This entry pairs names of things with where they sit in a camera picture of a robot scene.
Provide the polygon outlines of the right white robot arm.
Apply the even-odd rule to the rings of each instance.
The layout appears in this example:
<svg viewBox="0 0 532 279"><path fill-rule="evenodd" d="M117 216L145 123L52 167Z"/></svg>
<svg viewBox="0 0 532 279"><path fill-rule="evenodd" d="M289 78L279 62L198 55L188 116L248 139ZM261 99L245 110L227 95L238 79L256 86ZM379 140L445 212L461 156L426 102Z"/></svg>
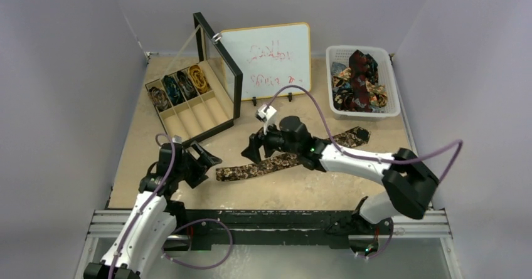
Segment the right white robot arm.
<svg viewBox="0 0 532 279"><path fill-rule="evenodd" d="M439 186L438 177L409 149L396 153L350 149L311 135L297 116L251 134L241 155L257 164L274 152L294 154L309 170L349 174L382 185L384 192L360 201L355 209L352 224L360 233L394 216L422 219Z"/></svg>

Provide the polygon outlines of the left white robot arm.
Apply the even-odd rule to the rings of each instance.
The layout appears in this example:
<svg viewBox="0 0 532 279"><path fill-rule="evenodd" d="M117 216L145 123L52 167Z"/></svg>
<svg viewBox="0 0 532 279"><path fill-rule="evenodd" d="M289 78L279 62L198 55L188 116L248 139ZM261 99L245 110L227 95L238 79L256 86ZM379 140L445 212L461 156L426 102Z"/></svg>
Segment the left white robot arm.
<svg viewBox="0 0 532 279"><path fill-rule="evenodd" d="M194 188L221 162L197 142L188 148L177 142L161 145L157 161L139 183L124 227L100 261L85 267L83 277L141 278L162 253L167 237L182 233L188 226L184 204L171 199L179 183L185 181Z"/></svg>

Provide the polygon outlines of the brown floral black tie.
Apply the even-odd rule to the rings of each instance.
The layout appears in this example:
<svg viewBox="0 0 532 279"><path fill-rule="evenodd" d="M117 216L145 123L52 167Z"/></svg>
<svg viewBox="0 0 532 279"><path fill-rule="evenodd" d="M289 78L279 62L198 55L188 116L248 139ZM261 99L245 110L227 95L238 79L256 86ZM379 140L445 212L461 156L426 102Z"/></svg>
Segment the brown floral black tie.
<svg viewBox="0 0 532 279"><path fill-rule="evenodd" d="M355 127L333 135L333 137L339 145L355 148L367 144L370 140L370 135L369 130ZM284 153L265 159L258 164L251 163L243 166L216 168L215 179L220 182L241 181L265 176L299 165L301 163L295 154Z"/></svg>

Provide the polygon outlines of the white plastic basket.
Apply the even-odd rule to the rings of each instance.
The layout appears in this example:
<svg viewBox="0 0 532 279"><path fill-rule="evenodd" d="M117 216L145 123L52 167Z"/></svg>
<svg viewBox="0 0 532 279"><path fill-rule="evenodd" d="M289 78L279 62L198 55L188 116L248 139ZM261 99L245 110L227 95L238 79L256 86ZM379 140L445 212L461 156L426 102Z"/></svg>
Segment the white plastic basket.
<svg viewBox="0 0 532 279"><path fill-rule="evenodd" d="M401 113L390 55L383 48L333 45L326 50L329 106L343 120L379 121Z"/></svg>

